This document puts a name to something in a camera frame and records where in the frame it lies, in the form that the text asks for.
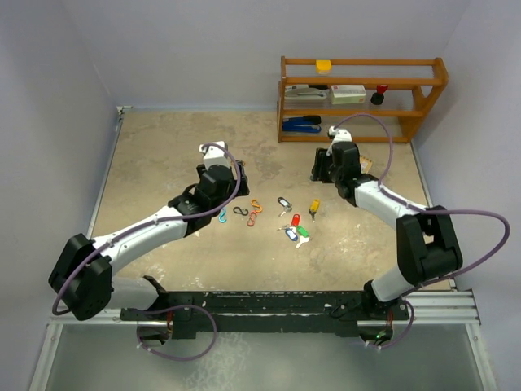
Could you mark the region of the orange carabiner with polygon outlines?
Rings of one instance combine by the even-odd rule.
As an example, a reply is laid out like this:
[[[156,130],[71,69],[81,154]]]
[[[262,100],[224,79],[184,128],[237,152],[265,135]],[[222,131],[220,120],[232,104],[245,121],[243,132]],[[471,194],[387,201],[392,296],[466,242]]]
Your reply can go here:
[[[253,199],[251,201],[251,206],[252,206],[252,212],[255,214],[259,214],[263,211],[262,206],[259,204],[259,202],[256,199]]]

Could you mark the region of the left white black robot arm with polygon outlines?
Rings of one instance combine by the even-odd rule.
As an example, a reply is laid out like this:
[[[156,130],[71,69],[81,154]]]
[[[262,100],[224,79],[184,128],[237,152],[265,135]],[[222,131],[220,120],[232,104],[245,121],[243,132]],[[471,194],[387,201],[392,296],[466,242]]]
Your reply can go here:
[[[141,311],[159,319],[167,311],[165,290],[149,277],[117,279],[117,273],[150,251],[185,239],[211,223],[229,202],[249,193],[241,160],[197,168],[199,182],[140,222],[93,239],[83,234],[65,244],[49,277],[57,297],[56,316],[71,313],[80,321],[109,308]]]

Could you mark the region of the red carabiner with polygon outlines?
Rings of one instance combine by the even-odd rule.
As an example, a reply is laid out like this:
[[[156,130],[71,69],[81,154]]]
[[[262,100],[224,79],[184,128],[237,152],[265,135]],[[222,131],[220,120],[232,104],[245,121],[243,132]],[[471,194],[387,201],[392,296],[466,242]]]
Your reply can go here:
[[[256,211],[252,211],[249,214],[248,220],[247,220],[247,226],[252,227],[255,225],[257,213]]]

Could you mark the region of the teal carabiner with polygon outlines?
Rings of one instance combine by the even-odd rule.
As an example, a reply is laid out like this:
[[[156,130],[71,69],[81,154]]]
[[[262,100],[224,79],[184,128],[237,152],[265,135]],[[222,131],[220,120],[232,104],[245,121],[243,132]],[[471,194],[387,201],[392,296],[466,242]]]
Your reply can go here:
[[[221,212],[220,212],[219,217],[218,217],[218,221],[220,223],[225,223],[227,221],[226,209],[225,208],[221,209]]]

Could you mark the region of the black carabiner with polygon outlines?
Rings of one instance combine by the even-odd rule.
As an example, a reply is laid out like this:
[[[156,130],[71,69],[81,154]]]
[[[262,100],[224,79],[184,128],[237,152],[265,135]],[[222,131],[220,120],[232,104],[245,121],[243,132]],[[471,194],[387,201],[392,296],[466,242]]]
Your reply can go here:
[[[247,215],[249,214],[248,209],[244,209],[244,208],[241,208],[241,207],[239,207],[239,206],[235,206],[235,207],[233,207],[233,212],[234,212],[235,214],[239,214],[239,215],[241,215],[241,216],[247,216]]]

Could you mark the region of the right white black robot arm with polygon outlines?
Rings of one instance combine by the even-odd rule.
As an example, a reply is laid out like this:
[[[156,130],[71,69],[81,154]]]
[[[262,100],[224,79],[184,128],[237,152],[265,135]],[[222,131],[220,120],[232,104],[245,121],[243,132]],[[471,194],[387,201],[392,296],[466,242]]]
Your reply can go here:
[[[311,180],[334,184],[341,199],[374,214],[396,233],[396,266],[364,286],[361,306],[368,317],[382,318],[402,295],[461,269],[461,249],[445,208],[412,203],[364,174],[355,143],[318,148]]]

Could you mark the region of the key with yellow tag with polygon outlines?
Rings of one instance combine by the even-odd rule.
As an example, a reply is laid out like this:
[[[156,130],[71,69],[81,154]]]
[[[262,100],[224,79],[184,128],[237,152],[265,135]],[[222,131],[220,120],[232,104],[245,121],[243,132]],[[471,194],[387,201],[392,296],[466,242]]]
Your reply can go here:
[[[312,203],[309,207],[309,215],[311,216],[312,222],[315,222],[315,220],[316,220],[315,216],[317,214],[319,206],[320,206],[320,200],[315,199],[312,201]]]

